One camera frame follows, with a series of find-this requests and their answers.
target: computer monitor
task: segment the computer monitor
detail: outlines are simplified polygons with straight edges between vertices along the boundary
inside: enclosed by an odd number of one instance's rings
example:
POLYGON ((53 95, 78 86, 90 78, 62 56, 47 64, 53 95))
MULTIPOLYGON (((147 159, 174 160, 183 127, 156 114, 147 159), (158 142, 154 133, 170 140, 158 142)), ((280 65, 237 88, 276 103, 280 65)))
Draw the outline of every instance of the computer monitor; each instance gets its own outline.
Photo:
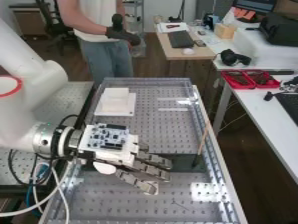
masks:
POLYGON ((257 14, 267 14, 273 10, 276 0, 233 0, 232 6, 240 9, 255 11, 257 14))

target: keyboard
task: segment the keyboard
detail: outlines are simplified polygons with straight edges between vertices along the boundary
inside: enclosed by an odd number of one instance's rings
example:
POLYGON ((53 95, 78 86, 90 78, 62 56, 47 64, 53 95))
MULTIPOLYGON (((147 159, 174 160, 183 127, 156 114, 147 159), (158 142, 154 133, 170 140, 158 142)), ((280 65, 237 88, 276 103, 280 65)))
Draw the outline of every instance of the keyboard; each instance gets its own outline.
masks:
POLYGON ((172 48, 191 48, 194 41, 187 31, 176 31, 167 33, 170 39, 170 45, 172 48))
POLYGON ((298 125, 298 94, 276 94, 275 97, 298 125))

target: cardboard box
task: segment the cardboard box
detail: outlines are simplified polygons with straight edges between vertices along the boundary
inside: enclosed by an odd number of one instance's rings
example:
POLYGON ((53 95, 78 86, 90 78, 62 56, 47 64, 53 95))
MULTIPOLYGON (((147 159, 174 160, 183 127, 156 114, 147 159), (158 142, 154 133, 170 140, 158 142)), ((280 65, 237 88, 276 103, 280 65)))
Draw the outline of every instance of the cardboard box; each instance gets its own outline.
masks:
POLYGON ((232 25, 215 24, 214 33, 220 39, 232 39, 236 28, 232 25))

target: jeans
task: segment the jeans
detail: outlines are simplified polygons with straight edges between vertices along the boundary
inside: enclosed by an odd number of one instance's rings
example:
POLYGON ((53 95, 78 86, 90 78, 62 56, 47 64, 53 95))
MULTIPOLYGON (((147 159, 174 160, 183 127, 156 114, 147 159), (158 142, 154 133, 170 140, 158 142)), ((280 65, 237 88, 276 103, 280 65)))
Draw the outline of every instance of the jeans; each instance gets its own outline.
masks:
POLYGON ((79 39, 79 44, 95 84, 100 84, 104 77, 132 77, 126 41, 87 42, 79 39))

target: robotic hand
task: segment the robotic hand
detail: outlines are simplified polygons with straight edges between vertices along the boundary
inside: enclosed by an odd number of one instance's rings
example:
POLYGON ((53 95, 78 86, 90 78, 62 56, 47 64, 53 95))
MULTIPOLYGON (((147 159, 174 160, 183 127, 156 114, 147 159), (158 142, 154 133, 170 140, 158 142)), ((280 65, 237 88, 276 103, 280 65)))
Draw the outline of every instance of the robotic hand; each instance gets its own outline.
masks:
POLYGON ((87 125, 78 146, 78 152, 92 153, 92 165, 102 174, 115 176, 147 194, 156 194, 150 181, 135 177, 130 171, 140 172, 160 181, 170 181, 167 170, 171 161, 147 154, 139 146, 138 136, 128 134, 124 126, 96 123, 87 125))
POLYGON ((114 14, 112 18, 112 26, 107 27, 104 36, 107 38, 126 40, 131 46, 136 46, 140 44, 140 39, 136 35, 128 33, 122 26, 123 18, 119 14, 114 14))

